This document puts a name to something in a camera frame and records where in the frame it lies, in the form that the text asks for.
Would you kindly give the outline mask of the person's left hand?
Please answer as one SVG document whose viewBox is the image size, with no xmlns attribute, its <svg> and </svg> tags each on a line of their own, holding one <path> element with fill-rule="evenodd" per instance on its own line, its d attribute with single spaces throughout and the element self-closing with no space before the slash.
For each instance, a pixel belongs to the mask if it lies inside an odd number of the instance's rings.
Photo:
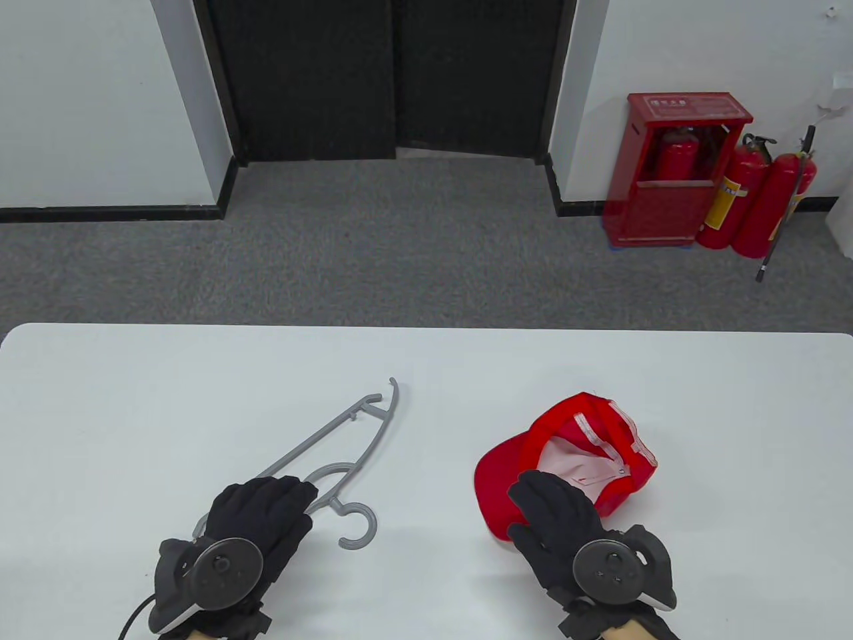
<svg viewBox="0 0 853 640">
<path fill-rule="evenodd" d="M 211 504 L 204 536 L 252 542 L 264 557 L 259 582 L 235 605 L 195 613 L 161 638 L 254 639 L 268 631 L 271 618 L 262 610 L 264 597 L 310 533 L 307 509 L 317 496 L 311 482 L 293 476 L 256 478 L 226 487 Z"/>
</svg>

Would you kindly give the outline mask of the person's right hand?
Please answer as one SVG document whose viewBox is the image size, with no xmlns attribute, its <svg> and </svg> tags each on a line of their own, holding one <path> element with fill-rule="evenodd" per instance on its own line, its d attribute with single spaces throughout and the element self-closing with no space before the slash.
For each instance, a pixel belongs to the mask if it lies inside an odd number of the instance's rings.
<svg viewBox="0 0 853 640">
<path fill-rule="evenodd" d="M 508 536 L 546 594 L 566 613 L 558 628 L 568 639 L 676 639 L 652 606 L 640 601 L 612 606 L 588 597 L 574 579 L 573 563 L 586 543 L 606 530 L 593 503 L 564 479 L 542 471 L 521 473 L 508 490 L 524 524 Z"/>
</svg>

